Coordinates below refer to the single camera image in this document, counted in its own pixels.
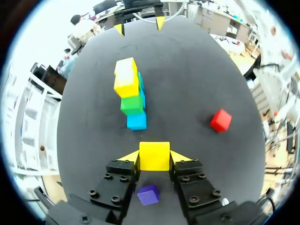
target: purple cube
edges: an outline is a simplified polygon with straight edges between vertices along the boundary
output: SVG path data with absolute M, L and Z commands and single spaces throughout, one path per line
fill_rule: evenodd
M 151 205 L 158 203 L 158 189 L 155 185 L 149 185 L 142 187 L 137 193 L 138 198 L 142 202 L 142 205 Z

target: red cube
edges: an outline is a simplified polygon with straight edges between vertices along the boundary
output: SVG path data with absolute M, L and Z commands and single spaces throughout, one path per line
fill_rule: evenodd
M 232 116 L 229 115 L 224 109 L 220 109 L 212 118 L 210 126 L 221 133 L 229 128 L 231 118 Z

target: monitor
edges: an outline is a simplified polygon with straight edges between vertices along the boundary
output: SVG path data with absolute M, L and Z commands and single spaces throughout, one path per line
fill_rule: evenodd
M 116 5 L 117 5 L 117 3 L 115 0 L 105 0 L 105 1 L 95 5 L 93 7 L 93 9 L 95 11 L 95 14 L 98 14 L 98 13 L 108 10 Z

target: black table surface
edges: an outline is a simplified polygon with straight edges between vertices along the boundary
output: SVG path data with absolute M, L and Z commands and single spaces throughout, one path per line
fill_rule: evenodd
M 116 61 L 128 57 L 134 57 L 144 81 L 143 131 L 126 128 L 113 90 Z M 218 134 L 210 120 L 221 108 L 232 122 Z M 125 24 L 125 37 L 115 29 L 93 37 L 65 86 L 57 139 L 67 198 L 73 193 L 88 201 L 108 162 L 138 150 L 140 141 L 168 141 L 172 150 L 198 158 L 230 202 L 256 201 L 263 186 L 263 130 L 246 81 L 206 31 L 180 16 L 160 31 L 135 21 Z M 158 186 L 159 203 L 142 206 L 135 193 L 123 224 L 186 224 L 168 173 L 143 171 L 137 186 L 149 183 Z

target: blue cube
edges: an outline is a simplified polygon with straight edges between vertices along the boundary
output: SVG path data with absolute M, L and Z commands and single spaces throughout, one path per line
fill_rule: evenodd
M 145 109 L 146 108 L 146 96 L 143 90 L 140 90 L 140 94 L 142 96 L 142 108 Z
M 127 116 L 127 128 L 131 130 L 145 130 L 147 128 L 146 113 Z
M 142 205 L 151 205 L 158 203 L 159 194 L 155 185 L 149 185 L 142 187 L 137 193 L 137 197 L 140 199 Z
M 140 88 L 140 90 L 144 90 L 144 82 L 143 82 L 143 79 L 142 79 L 142 76 L 141 76 L 140 72 L 137 73 L 137 77 L 139 78 L 139 88 Z

